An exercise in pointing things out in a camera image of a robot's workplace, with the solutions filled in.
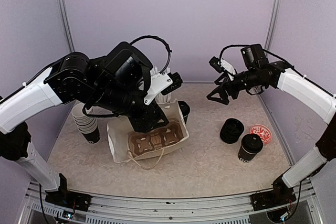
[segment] string handle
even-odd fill
[[[153,166],[151,166],[151,167],[144,167],[144,166],[142,166],[141,164],[139,164],[139,162],[136,161],[136,160],[132,157],[132,152],[131,152],[130,150],[127,151],[127,155],[128,155],[128,157],[129,157],[132,161],[134,161],[140,168],[142,168],[142,169],[144,169],[144,170],[151,170],[151,169],[155,168],[155,167],[158,165],[158,163],[160,162],[160,160],[161,160],[161,158],[162,158],[162,156],[163,156],[163,153],[164,153],[164,148],[162,148],[161,155],[160,155],[159,159],[156,161],[156,163],[155,163]]]

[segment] beige mat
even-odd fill
[[[227,118],[237,118],[247,134],[253,124],[273,129],[259,99],[245,92],[228,106],[206,100],[212,84],[184,84],[172,98],[186,101],[191,107],[187,128],[190,140],[186,147],[164,155],[153,170],[136,164],[113,162],[106,134],[107,120],[98,120],[101,140],[90,145],[78,132],[71,116],[56,141],[48,163],[68,180],[68,188],[86,192],[144,197],[190,198],[221,196],[270,188],[271,183],[289,167],[275,136],[272,142],[248,164],[237,153],[240,140],[228,145],[219,138]],[[151,166],[156,158],[141,161]]]

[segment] black paper cup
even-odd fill
[[[188,115],[190,113],[190,107],[185,101],[178,101],[178,105],[182,112],[184,123],[187,123]]]
[[[96,144],[100,140],[98,127],[93,132],[88,134],[82,132],[82,135],[85,137],[89,144]]]
[[[244,163],[249,163],[262,150],[263,143],[257,134],[247,134],[242,139],[238,158]]]
[[[220,139],[227,144],[236,143],[244,131],[244,125],[241,121],[235,118],[229,118],[225,121],[222,129],[220,130]]]

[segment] purple backdrop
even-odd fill
[[[273,0],[66,0],[76,50],[107,54],[120,41],[153,34],[171,46],[172,71],[184,81],[214,81],[208,64],[229,44],[264,43]],[[159,68],[166,51],[157,41],[135,44]],[[225,57],[244,69],[238,49]]]
[[[56,0],[0,0],[0,95],[9,95],[41,68],[68,53]],[[61,106],[28,120],[32,142],[46,158],[69,111]],[[0,158],[0,223],[12,224],[30,176]]]
[[[271,51],[316,83],[336,93],[334,44],[336,0],[282,0]],[[290,95],[268,90],[262,96],[296,160],[314,147],[326,125]],[[328,224],[335,223],[336,163],[312,179]]]

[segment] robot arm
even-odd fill
[[[67,190],[66,178],[36,151],[25,121],[48,108],[79,100],[86,109],[99,106],[112,112],[88,116],[125,115],[137,132],[165,126],[168,120],[154,99],[179,88],[182,79],[178,73],[151,77],[152,68],[149,59],[127,42],[96,59],[73,52],[51,63],[0,101],[0,156],[30,173],[46,191],[46,201],[70,208],[76,203],[76,209],[87,211],[90,196]]]
[[[213,57],[210,60],[210,65],[222,75],[215,81],[218,87],[207,96],[209,100],[228,105],[228,97],[237,99],[242,90],[251,94],[249,90],[255,87],[260,87],[263,92],[272,86],[301,101],[328,124],[315,147],[273,182],[272,191],[251,196],[254,210],[261,210],[286,204],[289,199],[296,200],[292,188],[336,158],[336,99],[305,76],[301,76],[287,61],[269,63],[260,44],[245,47],[241,52],[248,69],[241,73],[234,74],[218,58]]]
[[[127,42],[97,59],[79,52],[68,54],[0,102],[0,131],[7,134],[35,114],[73,100],[85,103],[87,109],[100,106],[114,116],[126,115],[135,131],[162,126],[159,120],[167,124],[154,98],[177,89],[182,80],[178,73],[158,73],[151,79],[152,67],[148,58]],[[147,83],[139,90],[142,81]]]

